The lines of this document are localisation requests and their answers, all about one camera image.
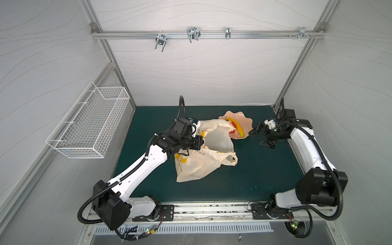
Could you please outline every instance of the white wire basket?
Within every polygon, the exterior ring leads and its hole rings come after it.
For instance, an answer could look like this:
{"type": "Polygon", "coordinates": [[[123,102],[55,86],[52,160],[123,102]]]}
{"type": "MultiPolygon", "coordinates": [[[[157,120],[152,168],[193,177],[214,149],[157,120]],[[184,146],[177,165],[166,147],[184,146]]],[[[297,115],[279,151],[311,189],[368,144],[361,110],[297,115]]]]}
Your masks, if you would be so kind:
{"type": "Polygon", "coordinates": [[[104,158],[129,101],[124,87],[91,83],[46,140],[68,158],[104,158]]]}

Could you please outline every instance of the green table surface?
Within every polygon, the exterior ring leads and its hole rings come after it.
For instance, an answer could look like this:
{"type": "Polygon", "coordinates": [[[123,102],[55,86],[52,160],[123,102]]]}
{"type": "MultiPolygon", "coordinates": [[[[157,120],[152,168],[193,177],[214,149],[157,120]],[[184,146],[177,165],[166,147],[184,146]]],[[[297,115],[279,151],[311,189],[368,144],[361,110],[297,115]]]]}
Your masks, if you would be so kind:
{"type": "MultiPolygon", "coordinates": [[[[136,108],[114,176],[144,154],[148,140],[173,123],[177,110],[174,106],[136,108]]],[[[189,117],[199,120],[217,119],[226,111],[242,111],[253,119],[253,126],[275,117],[270,106],[188,106],[186,110],[189,117]]],[[[177,183],[174,157],[171,157],[147,176],[131,196],[151,194],[162,202],[267,200],[272,192],[294,188],[303,173],[290,146],[278,142],[272,150],[260,145],[264,139],[260,135],[232,140],[237,165],[222,165],[200,180],[177,183]]]]}

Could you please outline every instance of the white plastic bag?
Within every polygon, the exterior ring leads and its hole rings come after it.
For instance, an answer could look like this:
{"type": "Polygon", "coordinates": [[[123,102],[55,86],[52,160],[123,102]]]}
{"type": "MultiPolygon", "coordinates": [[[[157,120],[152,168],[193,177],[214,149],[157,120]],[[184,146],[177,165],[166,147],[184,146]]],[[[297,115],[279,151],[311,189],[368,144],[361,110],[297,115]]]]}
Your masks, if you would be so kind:
{"type": "Polygon", "coordinates": [[[199,180],[220,165],[235,166],[238,158],[234,152],[229,132],[235,128],[223,119],[201,121],[196,134],[202,135],[204,144],[199,151],[190,150],[189,156],[175,154],[177,182],[199,180]]]}

